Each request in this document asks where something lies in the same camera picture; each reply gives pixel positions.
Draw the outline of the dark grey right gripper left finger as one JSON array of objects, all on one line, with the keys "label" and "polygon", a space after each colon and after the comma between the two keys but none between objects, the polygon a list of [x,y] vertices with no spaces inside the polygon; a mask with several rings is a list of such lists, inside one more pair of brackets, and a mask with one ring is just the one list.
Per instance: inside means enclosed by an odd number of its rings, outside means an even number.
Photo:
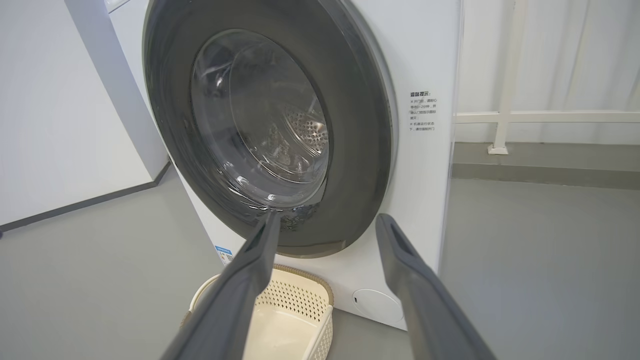
[{"label": "dark grey right gripper left finger", "polygon": [[267,212],[234,260],[212,284],[162,360],[241,360],[258,295],[269,285],[281,230]]}]

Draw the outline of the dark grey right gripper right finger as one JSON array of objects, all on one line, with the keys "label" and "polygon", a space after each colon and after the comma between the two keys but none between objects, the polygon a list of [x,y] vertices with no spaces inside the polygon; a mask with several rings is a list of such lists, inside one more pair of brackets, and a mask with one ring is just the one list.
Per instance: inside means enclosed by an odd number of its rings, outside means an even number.
[{"label": "dark grey right gripper right finger", "polygon": [[493,351],[391,215],[377,215],[375,236],[385,282],[402,306],[414,359],[494,360]]}]

